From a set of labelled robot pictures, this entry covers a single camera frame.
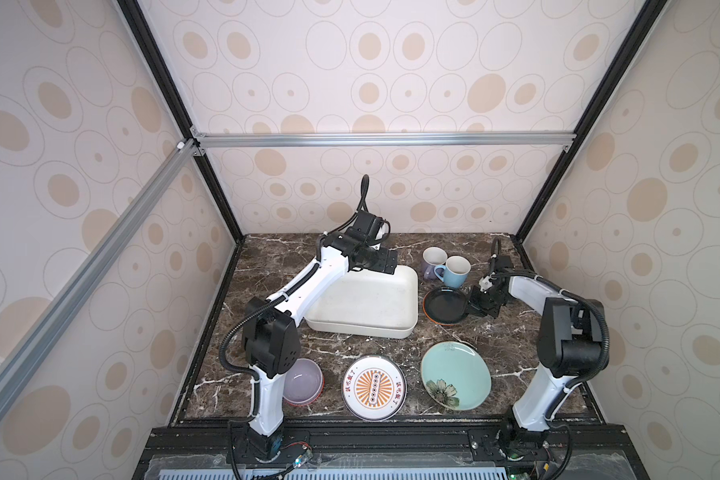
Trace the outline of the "white plastic bin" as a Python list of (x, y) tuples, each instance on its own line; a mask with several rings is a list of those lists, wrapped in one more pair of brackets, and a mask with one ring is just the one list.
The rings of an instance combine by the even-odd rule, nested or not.
[(404, 339), (418, 322), (417, 273), (399, 265), (390, 274), (349, 272), (333, 283), (304, 316), (319, 332)]

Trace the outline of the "green floral ceramic plate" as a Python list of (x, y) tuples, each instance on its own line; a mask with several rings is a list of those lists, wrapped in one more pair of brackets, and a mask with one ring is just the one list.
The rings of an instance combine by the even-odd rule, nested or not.
[(469, 345), (447, 341), (427, 350), (420, 364), (429, 396), (454, 411), (473, 410), (490, 395), (492, 379), (483, 358)]

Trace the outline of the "white plate orange sunburst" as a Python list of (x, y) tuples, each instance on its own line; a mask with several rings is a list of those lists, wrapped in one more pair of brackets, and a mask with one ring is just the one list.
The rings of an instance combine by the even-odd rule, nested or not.
[(390, 359), (366, 355), (345, 372), (341, 392), (348, 410), (356, 417), (379, 422), (395, 416), (406, 398), (406, 380)]

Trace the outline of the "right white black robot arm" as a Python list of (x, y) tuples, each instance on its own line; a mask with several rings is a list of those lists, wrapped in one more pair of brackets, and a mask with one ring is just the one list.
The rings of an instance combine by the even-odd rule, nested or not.
[(541, 315), (537, 337), (540, 365), (522, 397), (508, 411), (498, 441), (504, 446), (540, 443), (569, 395), (609, 363), (610, 336), (602, 304), (564, 289), (539, 274), (513, 267), (491, 244), (487, 273), (467, 302), (476, 315), (496, 318), (513, 297)]

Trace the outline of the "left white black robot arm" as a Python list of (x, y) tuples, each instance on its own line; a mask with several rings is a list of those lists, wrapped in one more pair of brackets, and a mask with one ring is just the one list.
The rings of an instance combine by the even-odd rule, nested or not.
[(244, 435), (260, 460), (272, 460), (283, 441), (285, 374), (301, 354), (298, 326), (311, 306), (350, 272), (392, 275), (398, 254), (382, 243), (390, 223), (369, 211), (370, 177), (361, 179), (355, 212), (322, 233), (314, 258), (284, 287), (265, 299), (254, 297), (244, 318), (224, 336), (218, 350), (221, 366), (250, 378), (251, 408)]

